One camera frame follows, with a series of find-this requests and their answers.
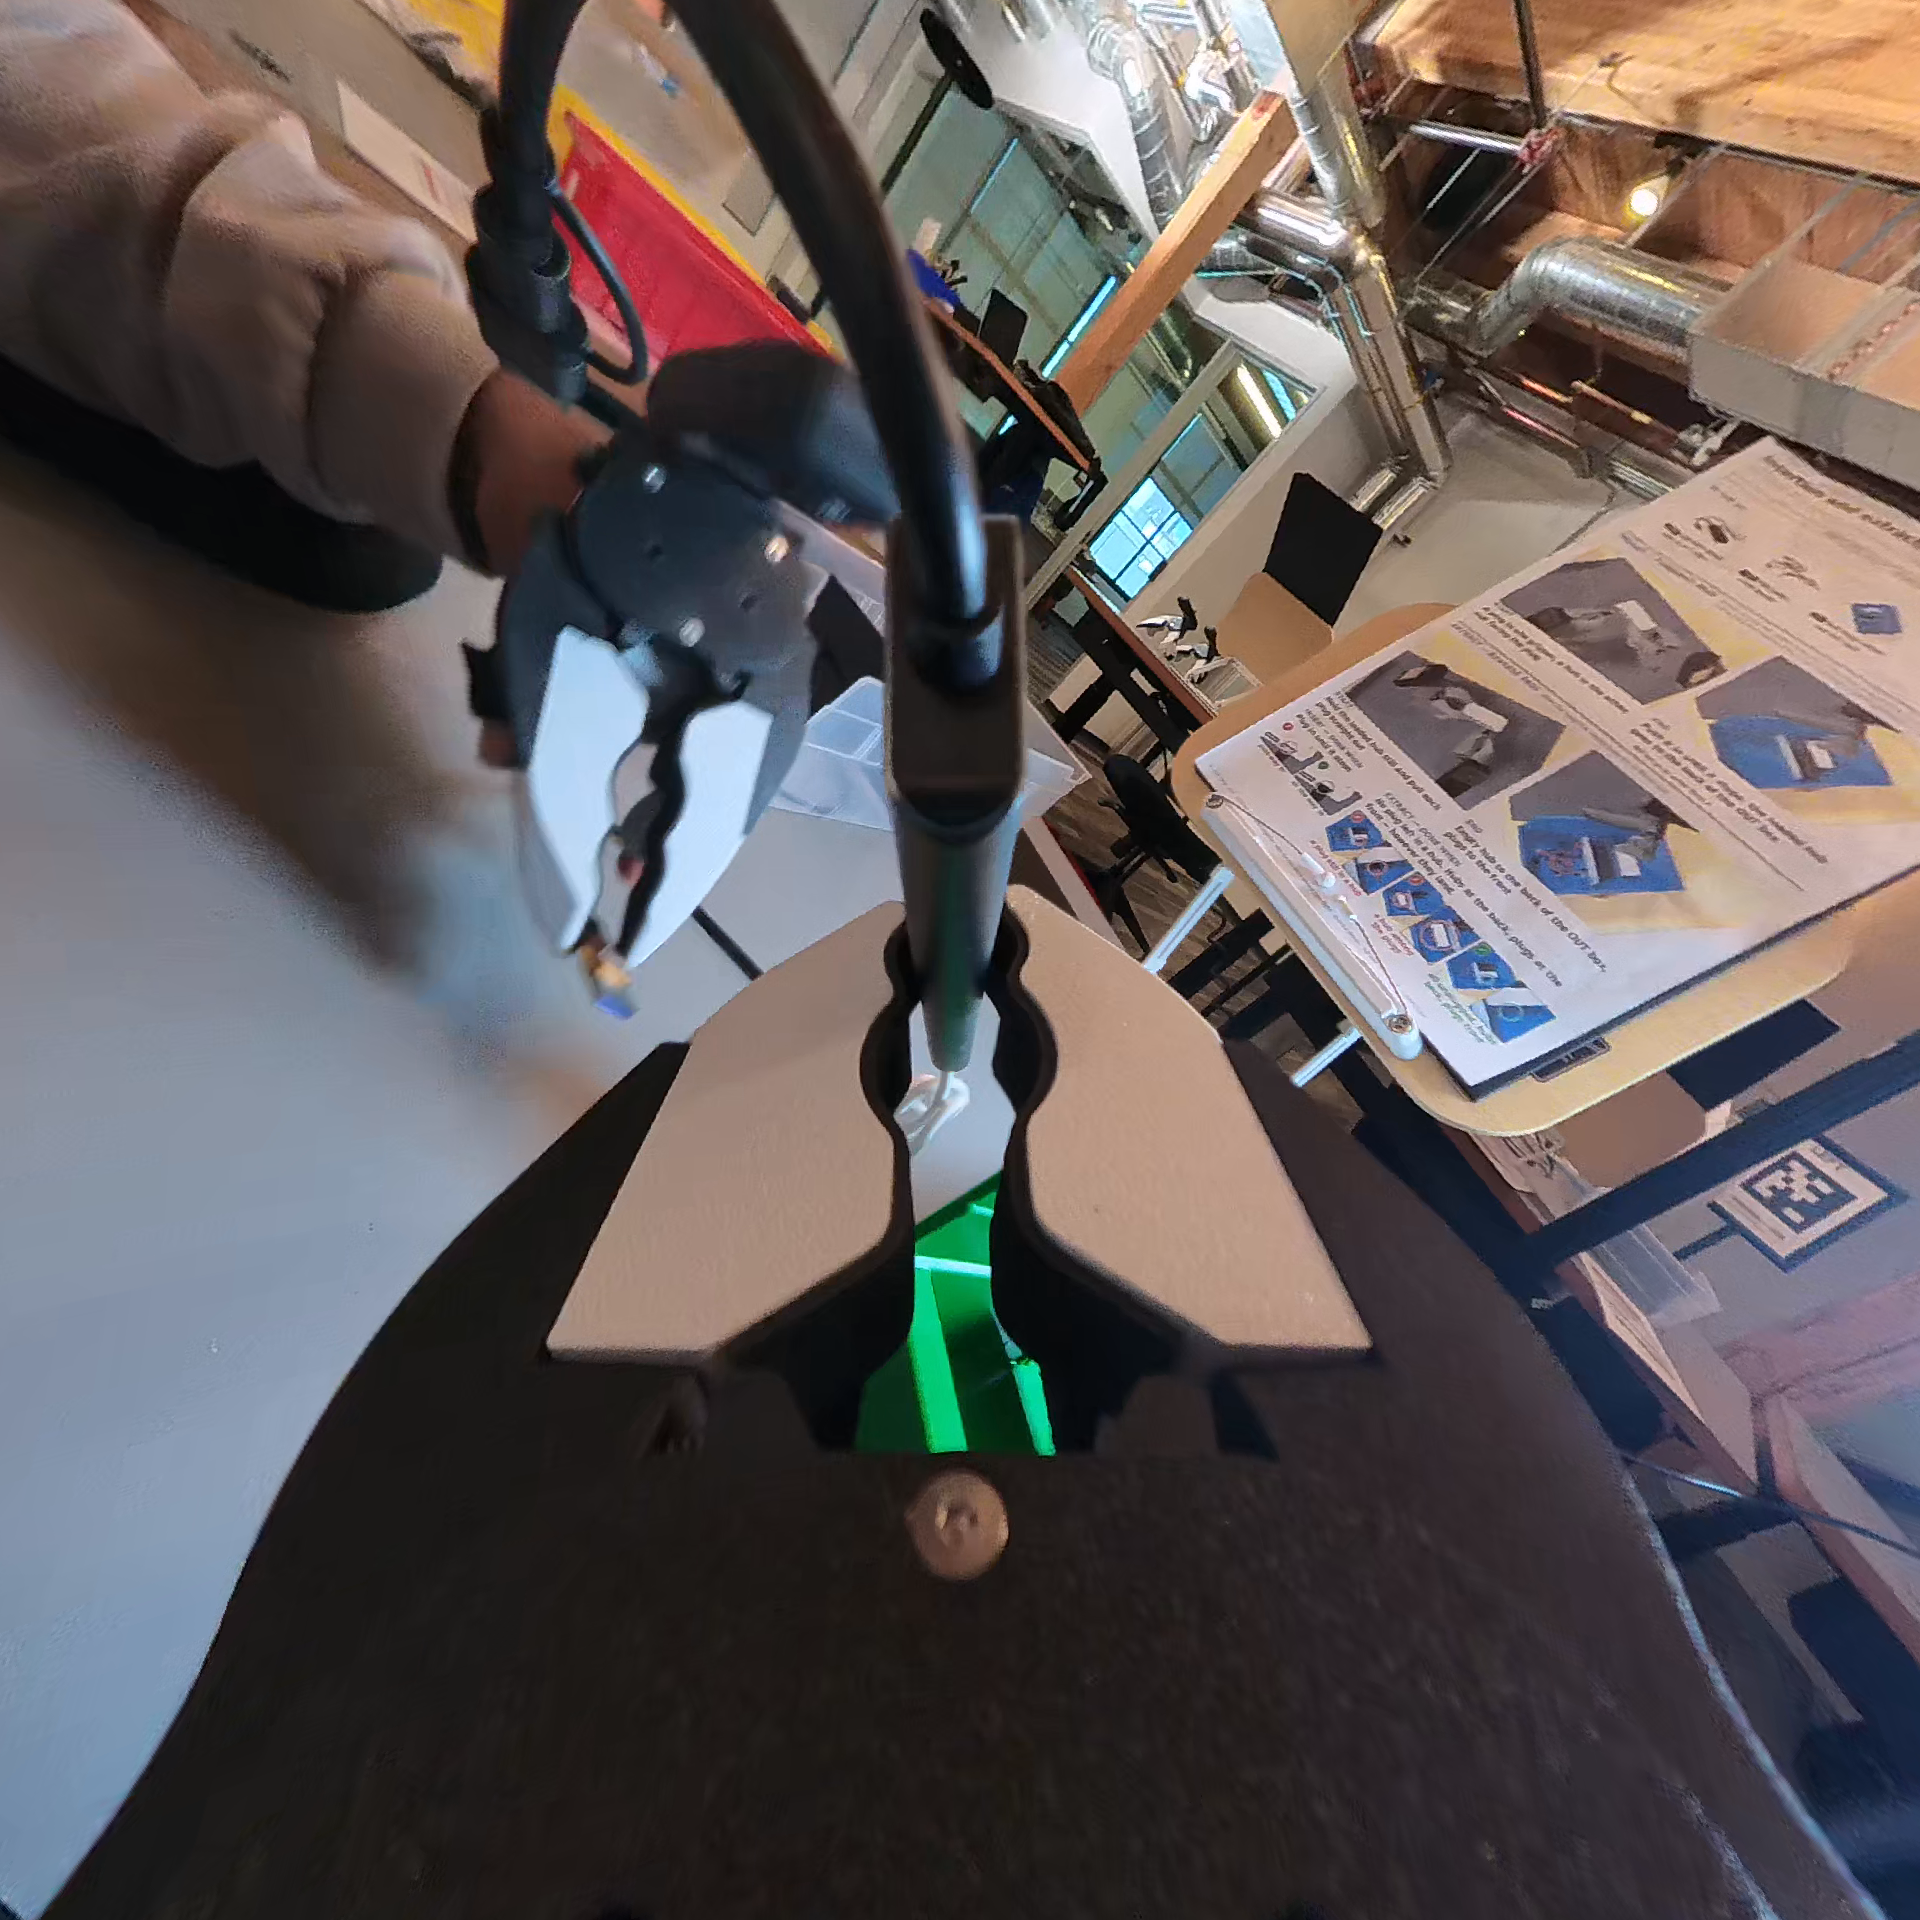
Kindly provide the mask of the person's left forearm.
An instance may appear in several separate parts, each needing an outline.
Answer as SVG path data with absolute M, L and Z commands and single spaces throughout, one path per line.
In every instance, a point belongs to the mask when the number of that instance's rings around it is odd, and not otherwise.
M 500 363 L 451 256 L 125 4 L 2 7 L 2 347 L 200 467 L 488 561 L 454 474 Z

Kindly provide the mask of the printed instruction sheet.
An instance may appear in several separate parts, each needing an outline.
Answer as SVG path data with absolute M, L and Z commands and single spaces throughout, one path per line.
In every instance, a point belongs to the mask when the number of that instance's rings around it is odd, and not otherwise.
M 1468 1096 L 1916 874 L 1916 515 L 1754 444 L 1199 759 Z

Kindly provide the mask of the green plastic bin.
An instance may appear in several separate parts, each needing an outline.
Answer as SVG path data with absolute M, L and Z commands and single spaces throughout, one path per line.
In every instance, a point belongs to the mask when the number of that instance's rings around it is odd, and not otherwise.
M 909 1333 L 862 1390 L 856 1452 L 1054 1454 L 1042 1370 L 996 1311 L 996 1202 L 990 1178 L 919 1223 Z

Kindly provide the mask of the black tripod pole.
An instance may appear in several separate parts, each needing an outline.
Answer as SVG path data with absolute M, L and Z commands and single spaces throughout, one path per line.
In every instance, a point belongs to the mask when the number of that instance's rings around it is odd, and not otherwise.
M 1901 1044 L 1828 1072 L 1571 1211 L 1530 1230 L 1512 1227 L 1486 1261 L 1514 1298 L 1544 1295 L 1553 1276 L 1572 1257 L 1726 1187 L 1771 1155 L 1915 1091 L 1916 1085 L 1919 1035 L 1908 1034 Z

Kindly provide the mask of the person's left hand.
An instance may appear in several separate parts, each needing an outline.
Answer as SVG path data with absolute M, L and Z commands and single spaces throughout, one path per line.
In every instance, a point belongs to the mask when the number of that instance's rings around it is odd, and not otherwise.
M 470 569 L 513 577 L 551 515 L 565 513 L 606 455 L 613 430 L 497 368 L 470 396 L 446 464 L 446 510 Z

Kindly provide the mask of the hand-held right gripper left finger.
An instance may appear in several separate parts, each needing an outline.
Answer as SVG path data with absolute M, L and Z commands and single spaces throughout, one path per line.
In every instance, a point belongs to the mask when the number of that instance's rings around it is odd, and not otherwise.
M 902 924 L 883 900 L 692 1034 L 546 1333 L 553 1358 L 708 1361 L 880 1252 L 910 1199 Z

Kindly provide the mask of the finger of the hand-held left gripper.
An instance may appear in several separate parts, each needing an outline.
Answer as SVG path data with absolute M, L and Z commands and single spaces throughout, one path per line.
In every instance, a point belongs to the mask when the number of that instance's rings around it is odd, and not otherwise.
M 751 700 L 702 708 L 652 756 L 641 871 L 619 932 L 639 967 L 706 903 L 754 819 L 772 716 Z
M 556 634 L 516 793 L 518 877 L 554 952 L 572 952 L 591 930 L 623 955 L 652 952 L 604 892 L 610 841 L 655 786 L 663 723 L 664 690 L 646 653 L 581 628 Z

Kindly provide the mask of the wooden standing desk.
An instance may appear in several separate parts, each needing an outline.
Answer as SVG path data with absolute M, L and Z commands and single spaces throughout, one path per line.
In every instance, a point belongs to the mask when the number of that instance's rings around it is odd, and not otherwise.
M 1104 491 L 1106 471 L 1073 400 L 1056 381 L 1009 362 L 942 299 L 924 299 L 924 311 L 958 387 L 1003 409 L 990 435 L 973 435 L 982 491 L 1032 520 L 1049 467 L 1068 467 L 1074 489 L 1054 520 L 1062 530 L 1078 525 Z

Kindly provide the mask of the clear plastic bin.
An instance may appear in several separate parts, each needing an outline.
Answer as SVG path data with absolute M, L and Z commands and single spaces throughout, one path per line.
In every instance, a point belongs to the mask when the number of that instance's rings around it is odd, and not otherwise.
M 808 607 L 819 646 L 813 714 L 774 804 L 887 834 L 894 827 L 885 741 L 887 564 L 866 541 L 807 520 L 795 520 L 791 535 L 829 581 Z

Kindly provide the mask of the red ribbed crate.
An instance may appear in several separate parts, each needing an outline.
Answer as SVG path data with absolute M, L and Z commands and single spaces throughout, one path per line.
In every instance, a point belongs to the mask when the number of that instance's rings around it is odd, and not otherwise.
M 556 125 L 558 183 L 627 288 L 651 368 L 760 340 L 835 351 L 588 116 Z

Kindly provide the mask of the black monitor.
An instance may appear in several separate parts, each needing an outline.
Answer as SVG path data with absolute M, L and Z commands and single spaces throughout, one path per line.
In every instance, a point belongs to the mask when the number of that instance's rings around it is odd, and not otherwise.
M 1263 573 L 1326 625 L 1339 624 L 1382 540 L 1368 511 L 1313 471 L 1288 476 Z

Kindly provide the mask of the window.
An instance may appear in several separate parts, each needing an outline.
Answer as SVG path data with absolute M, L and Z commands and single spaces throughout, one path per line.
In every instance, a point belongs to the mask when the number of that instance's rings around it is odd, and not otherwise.
M 1090 537 L 1085 564 L 1126 605 L 1164 572 L 1193 532 L 1181 493 L 1148 476 Z

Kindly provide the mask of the silver ventilation duct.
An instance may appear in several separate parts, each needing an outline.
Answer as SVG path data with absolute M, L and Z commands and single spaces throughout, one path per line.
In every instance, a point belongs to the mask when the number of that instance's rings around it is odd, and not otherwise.
M 1352 499 L 1393 528 L 1449 483 L 1453 445 L 1414 333 L 1480 370 L 1544 318 L 1691 360 L 1726 284 L 1608 237 L 1535 247 L 1492 289 L 1431 266 L 1403 289 L 1389 195 L 1356 72 L 1403 4 L 1352 22 L 1335 4 L 1074 4 L 1090 72 L 1129 114 L 1155 244 L 1112 318 L 1136 336 L 1193 281 L 1265 286 L 1329 323 L 1389 461 Z

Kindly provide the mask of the framed marker sign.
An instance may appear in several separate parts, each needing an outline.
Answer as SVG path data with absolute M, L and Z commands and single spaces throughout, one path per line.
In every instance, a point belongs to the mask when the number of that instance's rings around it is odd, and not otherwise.
M 1780 1147 L 1707 1194 L 1716 1220 L 1785 1273 L 1906 1202 L 1904 1187 L 1828 1134 Z

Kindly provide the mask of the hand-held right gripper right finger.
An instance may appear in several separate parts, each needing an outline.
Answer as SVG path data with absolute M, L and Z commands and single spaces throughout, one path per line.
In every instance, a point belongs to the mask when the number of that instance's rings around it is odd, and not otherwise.
M 1044 1370 L 1330 1361 L 1373 1338 L 1213 1025 L 1028 886 L 995 952 L 995 1304 Z

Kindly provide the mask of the black office chair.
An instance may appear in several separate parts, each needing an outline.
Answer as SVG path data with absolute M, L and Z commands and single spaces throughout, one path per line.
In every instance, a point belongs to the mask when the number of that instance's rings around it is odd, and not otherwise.
M 1108 895 L 1119 900 L 1126 881 L 1148 863 L 1159 863 L 1166 876 L 1181 871 L 1194 883 L 1213 877 L 1218 857 L 1210 841 L 1193 827 L 1164 783 L 1139 757 L 1110 752 L 1103 761 L 1103 775 L 1124 827 L 1103 877 Z

